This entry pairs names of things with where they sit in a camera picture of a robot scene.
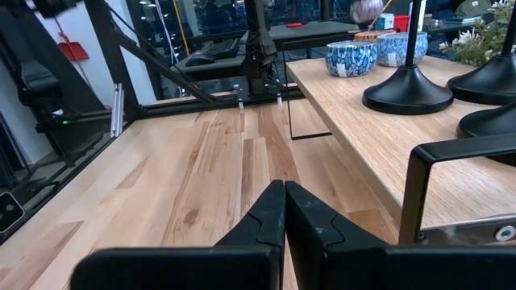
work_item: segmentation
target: metal bracket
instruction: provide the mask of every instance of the metal bracket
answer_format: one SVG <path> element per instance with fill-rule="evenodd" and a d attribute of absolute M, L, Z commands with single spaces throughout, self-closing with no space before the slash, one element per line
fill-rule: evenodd
<path fill-rule="evenodd" d="M 110 137 L 119 137 L 123 130 L 123 92 L 122 84 L 114 86 L 113 108 L 111 109 L 111 130 Z"/>
<path fill-rule="evenodd" d="M 421 230 L 423 244 L 481 245 L 516 239 L 516 215 L 508 214 Z"/>
<path fill-rule="evenodd" d="M 410 153 L 407 169 L 398 242 L 400 244 L 424 242 L 424 236 L 422 237 L 420 233 L 421 220 L 432 165 L 444 161 L 510 153 L 516 153 L 516 134 L 455 139 L 425 143 L 415 147 Z M 456 226 L 456 228 L 462 235 L 474 232 L 482 235 L 480 240 L 483 242 L 497 242 L 491 230 L 502 225 L 510 226 L 508 221 L 494 224 L 483 221 L 467 226 Z M 432 238 L 428 240 L 429 242 L 434 240 L 442 242 L 443 236 L 435 236 L 435 230 L 427 230 L 426 233 L 430 235 L 428 238 Z"/>

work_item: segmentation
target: white wall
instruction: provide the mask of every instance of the white wall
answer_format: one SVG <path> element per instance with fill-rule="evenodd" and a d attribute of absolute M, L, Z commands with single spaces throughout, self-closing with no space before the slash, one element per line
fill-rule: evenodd
<path fill-rule="evenodd" d="M 16 84 L 1 61 L 0 112 L 29 164 L 35 163 L 52 150 L 45 136 L 35 131 L 34 115 L 19 101 Z"/>
<path fill-rule="evenodd" d="M 132 26 L 131 17 L 125 0 L 110 0 L 109 5 L 113 7 L 117 13 L 124 18 L 129 25 Z M 48 33 L 57 42 L 64 42 L 59 36 L 59 28 L 54 19 L 43 19 L 37 14 L 40 22 L 45 26 Z M 113 99 L 113 80 L 109 69 L 107 68 L 104 55 L 95 35 L 94 28 L 88 16 L 88 12 L 83 2 L 79 2 L 77 7 L 57 17 L 64 33 L 69 37 L 70 41 L 77 41 L 88 53 L 89 59 L 81 61 L 82 68 L 86 76 L 89 78 L 95 94 L 98 99 L 105 105 L 112 106 Z M 134 35 L 123 23 L 117 21 L 117 24 L 123 29 L 124 33 L 137 41 Z M 156 101 L 156 96 L 152 90 L 151 81 L 149 79 L 145 63 L 137 59 L 131 53 L 123 51 L 123 57 L 126 61 L 127 70 L 131 77 L 136 96 L 141 105 L 149 105 Z"/>

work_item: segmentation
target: candle holder base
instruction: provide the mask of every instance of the candle holder base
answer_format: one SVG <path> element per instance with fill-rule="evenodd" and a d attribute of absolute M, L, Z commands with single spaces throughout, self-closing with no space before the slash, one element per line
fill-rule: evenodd
<path fill-rule="evenodd" d="M 506 105 L 516 101 L 516 55 L 494 56 L 487 64 L 453 77 L 447 87 L 453 97 L 477 104 Z"/>
<path fill-rule="evenodd" d="M 387 114 L 431 114 L 453 103 L 452 92 L 428 80 L 417 66 L 400 67 L 390 78 L 364 91 L 362 103 Z"/>
<path fill-rule="evenodd" d="M 463 117 L 457 126 L 459 138 L 516 133 L 516 101 L 496 109 L 481 110 Z M 516 166 L 516 154 L 489 157 Z"/>

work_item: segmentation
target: black candle stick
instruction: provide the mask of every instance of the black candle stick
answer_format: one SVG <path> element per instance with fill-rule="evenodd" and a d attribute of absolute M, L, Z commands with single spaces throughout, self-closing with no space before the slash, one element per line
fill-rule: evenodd
<path fill-rule="evenodd" d="M 409 41 L 406 45 L 405 66 L 414 65 L 414 52 L 416 50 L 416 40 L 418 38 L 419 11 L 421 10 L 421 0 L 412 2 L 412 15 L 410 16 Z"/>
<path fill-rule="evenodd" d="M 486 105 L 505 105 L 516 101 L 516 55 L 511 53 L 516 34 L 516 5 L 510 16 L 501 54 L 483 66 L 447 83 L 453 96 Z"/>
<path fill-rule="evenodd" d="M 362 103 L 388 114 L 430 114 L 453 103 L 452 92 L 428 80 L 414 64 L 421 0 L 414 0 L 410 17 L 405 65 L 386 81 L 364 91 Z"/>

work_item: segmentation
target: wooden table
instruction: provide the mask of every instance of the wooden table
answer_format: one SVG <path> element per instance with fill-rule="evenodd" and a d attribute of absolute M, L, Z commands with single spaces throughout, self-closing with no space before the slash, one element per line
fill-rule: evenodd
<path fill-rule="evenodd" d="M 328 73 L 324 59 L 299 60 L 287 66 L 398 224 L 410 151 L 421 143 L 456 139 L 456 126 L 463 116 L 492 107 L 455 100 L 436 114 L 383 114 L 362 105 L 362 94 L 391 76 L 394 68 L 376 66 L 363 77 L 338 78 Z M 474 69 L 429 56 L 419 68 L 438 85 Z M 516 168 L 486 158 L 462 159 L 433 167 L 422 228 L 515 212 Z"/>

